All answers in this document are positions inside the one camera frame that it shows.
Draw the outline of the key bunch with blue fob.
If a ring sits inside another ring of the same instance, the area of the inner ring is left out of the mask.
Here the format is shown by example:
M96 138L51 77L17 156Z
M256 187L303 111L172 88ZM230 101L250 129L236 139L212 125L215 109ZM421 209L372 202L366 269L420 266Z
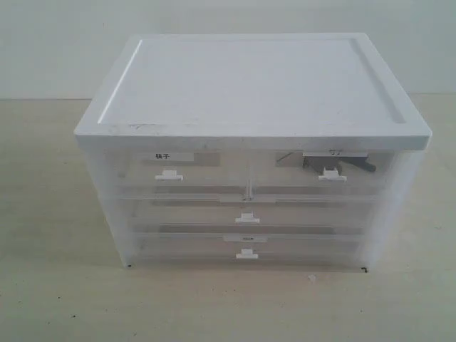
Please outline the key bunch with blue fob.
M276 167L296 167L308 168L318 175L322 175L324 170L337 170L342 173L342 164L352 165L360 170L373 173L376 166L368 161L366 153L348 154L318 154L304 152L276 152L274 154Z

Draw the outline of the white translucent drawer cabinet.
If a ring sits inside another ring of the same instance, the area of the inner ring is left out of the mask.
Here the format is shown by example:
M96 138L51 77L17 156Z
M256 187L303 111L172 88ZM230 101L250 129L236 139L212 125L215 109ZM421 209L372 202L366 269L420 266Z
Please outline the white translucent drawer cabinet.
M431 129L363 33L150 35L132 37L74 131L124 266L139 234L357 235L368 271L413 181ZM138 152L239 152L240 194L122 195L118 173ZM267 153L391 155L375 195L254 195L251 171ZM359 227L133 224L138 200L376 201ZM316 266L334 266L319 264Z

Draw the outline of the middle wide clear drawer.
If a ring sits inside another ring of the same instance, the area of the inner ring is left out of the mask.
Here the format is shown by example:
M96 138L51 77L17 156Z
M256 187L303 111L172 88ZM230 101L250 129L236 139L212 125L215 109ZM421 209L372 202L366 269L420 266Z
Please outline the middle wide clear drawer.
M221 202L142 199L132 206L133 224L363 226L376 201L277 200L274 202Z

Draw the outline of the wide clear drawer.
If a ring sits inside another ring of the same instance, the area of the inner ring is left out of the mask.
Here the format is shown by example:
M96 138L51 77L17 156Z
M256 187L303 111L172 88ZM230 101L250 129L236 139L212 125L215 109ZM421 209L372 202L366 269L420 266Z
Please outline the wide clear drawer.
M133 224L363 226L376 201L277 200L274 202L221 202L142 199L132 206Z
M125 256L132 260L366 265L357 235L144 233L132 238Z

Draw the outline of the bottom wide clear drawer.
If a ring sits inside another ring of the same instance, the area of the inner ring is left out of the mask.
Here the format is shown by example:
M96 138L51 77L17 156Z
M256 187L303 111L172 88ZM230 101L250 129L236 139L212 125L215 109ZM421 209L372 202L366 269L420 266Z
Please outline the bottom wide clear drawer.
M132 260L366 265L357 235L144 233L132 238L125 256Z

